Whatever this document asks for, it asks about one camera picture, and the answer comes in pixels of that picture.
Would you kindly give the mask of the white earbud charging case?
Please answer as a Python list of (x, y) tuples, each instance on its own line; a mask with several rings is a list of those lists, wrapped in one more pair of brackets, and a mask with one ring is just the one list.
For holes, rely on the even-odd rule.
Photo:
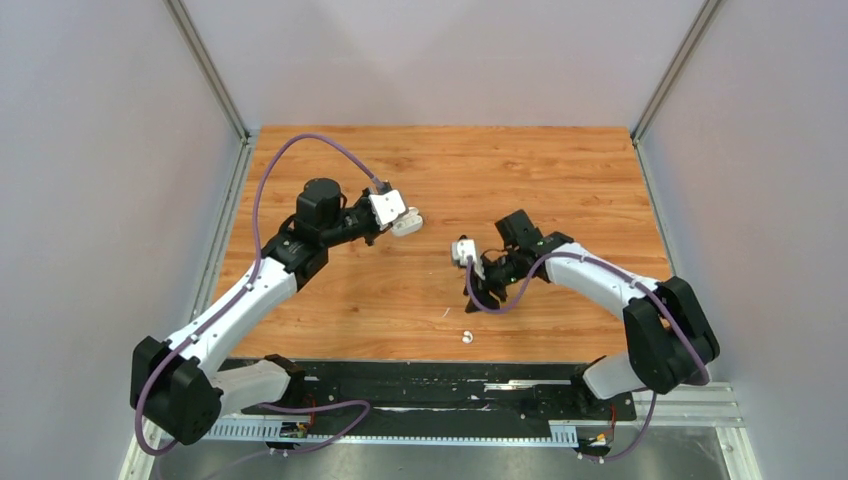
[(390, 233), (395, 237), (405, 237), (418, 232), (424, 225), (424, 219), (416, 207), (398, 217), (391, 225)]

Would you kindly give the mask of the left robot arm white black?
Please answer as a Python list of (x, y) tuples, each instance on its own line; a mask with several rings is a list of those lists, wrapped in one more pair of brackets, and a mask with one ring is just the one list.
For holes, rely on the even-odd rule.
[(271, 403), (283, 413), (298, 411), (307, 390), (298, 365), (280, 355), (230, 370), (223, 369), (224, 361), (267, 314), (327, 265), (331, 248), (356, 240), (371, 245), (386, 232), (403, 236), (419, 226), (417, 209), (389, 183), (365, 189), (346, 205), (336, 181), (309, 180), (293, 216), (223, 296), (165, 339), (147, 336), (135, 346), (130, 405), (142, 449), (151, 455), (166, 451), (146, 441), (145, 421), (174, 444), (188, 446), (221, 417), (244, 408)]

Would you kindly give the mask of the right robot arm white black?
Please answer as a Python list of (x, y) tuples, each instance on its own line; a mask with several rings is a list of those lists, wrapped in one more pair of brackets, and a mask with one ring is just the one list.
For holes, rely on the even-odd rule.
[(709, 383), (707, 366), (720, 346), (686, 280), (630, 272), (564, 233), (543, 233), (523, 210), (500, 219), (495, 228), (503, 246), (494, 259), (466, 236), (451, 245), (453, 264), (465, 272), (466, 312), (505, 314), (531, 280), (540, 279), (581, 294), (623, 323), (625, 352), (596, 359), (573, 375), (571, 403), (577, 413), (596, 417), (624, 393), (667, 394), (680, 385)]

